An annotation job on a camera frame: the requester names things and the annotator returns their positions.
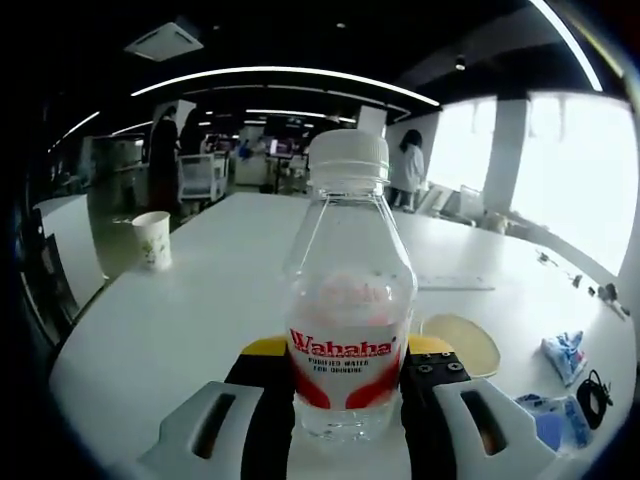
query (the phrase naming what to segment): air vent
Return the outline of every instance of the air vent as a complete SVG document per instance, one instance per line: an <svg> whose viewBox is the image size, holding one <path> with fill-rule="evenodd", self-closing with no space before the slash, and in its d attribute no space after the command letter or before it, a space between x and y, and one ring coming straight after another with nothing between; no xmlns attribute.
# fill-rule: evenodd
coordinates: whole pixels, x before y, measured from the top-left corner
<svg viewBox="0 0 640 480"><path fill-rule="evenodd" d="M143 35L124 50L154 62L162 62L203 48L196 35L197 31L186 24L181 26L169 22Z"/></svg>

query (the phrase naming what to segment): person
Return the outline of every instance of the person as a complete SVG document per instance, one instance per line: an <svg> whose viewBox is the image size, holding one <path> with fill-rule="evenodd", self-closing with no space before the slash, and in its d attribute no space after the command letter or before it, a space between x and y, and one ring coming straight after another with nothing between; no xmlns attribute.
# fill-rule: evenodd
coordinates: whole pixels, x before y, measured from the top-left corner
<svg viewBox="0 0 640 480"><path fill-rule="evenodd" d="M206 137L198 125L200 121L200 110L194 108L189 112L187 121L180 132L180 154L199 155L203 153L203 142Z"/></svg>
<svg viewBox="0 0 640 480"><path fill-rule="evenodd" d="M263 135L260 135L260 137L258 137L255 145L253 146L253 148L251 148L251 155L254 157L267 155L267 144Z"/></svg>
<svg viewBox="0 0 640 480"><path fill-rule="evenodd" d="M415 191L425 179L422 135L417 130L405 133L402 142L391 154L391 173L387 189L387 201L393 207L399 198L399 206L411 209Z"/></svg>
<svg viewBox="0 0 640 480"><path fill-rule="evenodd" d="M151 133L149 152L149 207L173 213L178 196L178 166L176 148L178 127L176 107L167 108Z"/></svg>
<svg viewBox="0 0 640 480"><path fill-rule="evenodd" d="M238 157L240 160L248 160L250 156L251 149L249 148L249 139L246 139L238 148Z"/></svg>

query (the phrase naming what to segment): wahaha logo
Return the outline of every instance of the wahaha logo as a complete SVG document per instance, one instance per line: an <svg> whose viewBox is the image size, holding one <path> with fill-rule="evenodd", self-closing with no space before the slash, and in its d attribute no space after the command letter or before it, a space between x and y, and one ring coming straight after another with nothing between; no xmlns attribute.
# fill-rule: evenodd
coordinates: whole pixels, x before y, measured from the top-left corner
<svg viewBox="0 0 640 480"><path fill-rule="evenodd" d="M314 342L313 337L309 335L305 335L292 328L289 330L291 331L293 345L296 350L320 357L380 357L382 355L389 355L391 353L391 343L396 340L396 338L393 337L390 343L369 344L368 342L361 342L358 345L340 345L332 341L317 343Z"/></svg>

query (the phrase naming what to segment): white bottle cap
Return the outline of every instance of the white bottle cap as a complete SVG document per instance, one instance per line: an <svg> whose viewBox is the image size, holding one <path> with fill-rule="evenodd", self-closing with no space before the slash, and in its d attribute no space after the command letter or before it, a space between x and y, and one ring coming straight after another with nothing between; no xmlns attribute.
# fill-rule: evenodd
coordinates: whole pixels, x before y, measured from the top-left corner
<svg viewBox="0 0 640 480"><path fill-rule="evenodd" d="M309 168L315 186L341 180L386 182L389 147L384 138L362 130L331 130L311 142Z"/></svg>

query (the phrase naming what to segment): paper cup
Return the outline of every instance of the paper cup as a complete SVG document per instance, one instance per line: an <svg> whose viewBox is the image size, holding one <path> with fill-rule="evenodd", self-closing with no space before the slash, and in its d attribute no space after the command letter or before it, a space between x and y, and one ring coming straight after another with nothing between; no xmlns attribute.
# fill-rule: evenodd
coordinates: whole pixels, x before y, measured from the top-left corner
<svg viewBox="0 0 640 480"><path fill-rule="evenodd" d="M170 216L167 212L150 212L131 222L143 262L150 270L165 270L171 266Z"/></svg>

